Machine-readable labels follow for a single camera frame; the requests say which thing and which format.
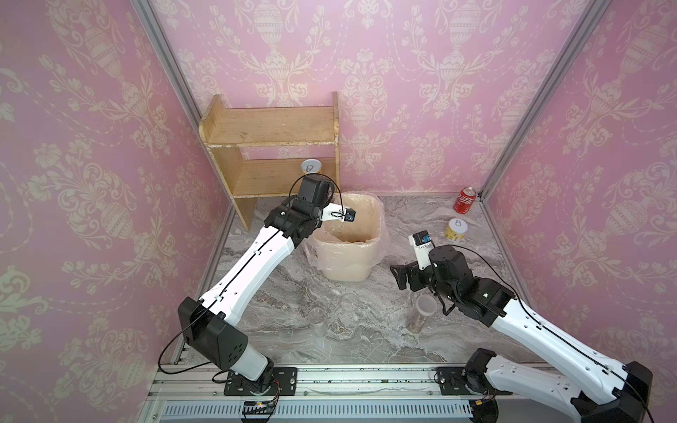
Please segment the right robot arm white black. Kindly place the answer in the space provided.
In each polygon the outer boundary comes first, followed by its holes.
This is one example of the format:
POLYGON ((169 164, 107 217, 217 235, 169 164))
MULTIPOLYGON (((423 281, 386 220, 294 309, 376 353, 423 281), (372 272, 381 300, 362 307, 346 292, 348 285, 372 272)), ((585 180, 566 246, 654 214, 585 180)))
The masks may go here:
POLYGON ((527 306, 502 277, 474 275, 464 248, 437 247, 426 234, 412 239, 415 262, 393 264, 398 289, 426 289, 445 315, 466 317, 508 336, 558 370, 554 375, 519 365, 486 348, 467 361, 462 379, 473 393, 509 392, 562 412, 576 422, 653 421, 653 374, 637 361, 623 364, 548 322, 527 306))

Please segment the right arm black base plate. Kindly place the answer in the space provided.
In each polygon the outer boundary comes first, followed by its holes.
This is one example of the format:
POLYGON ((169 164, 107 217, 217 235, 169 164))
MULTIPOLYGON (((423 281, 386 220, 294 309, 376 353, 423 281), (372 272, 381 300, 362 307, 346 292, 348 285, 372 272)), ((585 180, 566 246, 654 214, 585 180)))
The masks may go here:
POLYGON ((442 396, 481 396, 493 398, 493 396, 511 396, 509 391, 498 391, 489 386, 474 386, 465 376, 463 367, 440 366, 435 369, 433 380, 437 384, 442 396))

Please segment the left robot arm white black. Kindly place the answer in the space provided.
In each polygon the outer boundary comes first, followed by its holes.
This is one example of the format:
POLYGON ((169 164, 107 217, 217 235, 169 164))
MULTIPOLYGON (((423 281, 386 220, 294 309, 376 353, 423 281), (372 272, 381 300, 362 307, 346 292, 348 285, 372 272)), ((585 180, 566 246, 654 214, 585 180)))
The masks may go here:
POLYGON ((187 345, 222 371, 232 371, 262 390, 272 383, 273 362, 250 345, 237 329, 255 293, 278 265, 326 221, 352 221, 354 211, 342 200, 333 179, 307 174, 272 209, 250 248, 216 285, 197 300, 190 297, 178 308, 181 337, 187 345))

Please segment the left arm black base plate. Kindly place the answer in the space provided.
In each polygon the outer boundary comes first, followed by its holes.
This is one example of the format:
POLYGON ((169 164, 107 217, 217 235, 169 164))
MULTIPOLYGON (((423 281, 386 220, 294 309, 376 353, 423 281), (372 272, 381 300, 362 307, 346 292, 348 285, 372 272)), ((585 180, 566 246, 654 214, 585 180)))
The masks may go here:
POLYGON ((275 396, 292 397, 296 392, 298 368, 275 367, 270 379, 263 382, 252 382, 242 375, 229 371, 227 373, 224 395, 226 397, 275 396))

